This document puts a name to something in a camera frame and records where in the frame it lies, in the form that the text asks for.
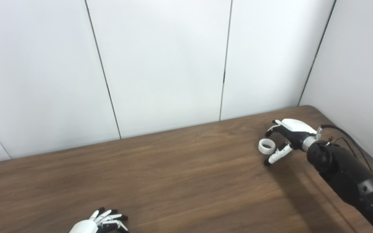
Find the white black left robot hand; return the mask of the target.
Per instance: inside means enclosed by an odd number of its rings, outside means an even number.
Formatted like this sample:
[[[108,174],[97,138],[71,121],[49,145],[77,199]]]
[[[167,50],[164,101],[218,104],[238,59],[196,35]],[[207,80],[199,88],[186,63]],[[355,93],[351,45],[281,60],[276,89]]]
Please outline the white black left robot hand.
[[[101,207],[88,219],[76,223],[70,233],[128,233],[129,229],[124,224],[128,219],[128,216],[119,214],[117,209],[106,210]]]

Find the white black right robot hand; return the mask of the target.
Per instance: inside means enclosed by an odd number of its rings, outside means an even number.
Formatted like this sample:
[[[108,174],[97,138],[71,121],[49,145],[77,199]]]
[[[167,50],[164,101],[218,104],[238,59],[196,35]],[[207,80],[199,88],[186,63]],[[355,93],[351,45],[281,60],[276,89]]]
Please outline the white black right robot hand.
[[[293,150],[307,152],[313,143],[320,140],[321,129],[315,130],[303,121],[285,118],[281,121],[274,120],[272,122],[274,125],[267,130],[265,137],[268,138],[275,132],[284,136],[286,142],[281,144],[278,149],[265,159],[265,166],[274,164]]]

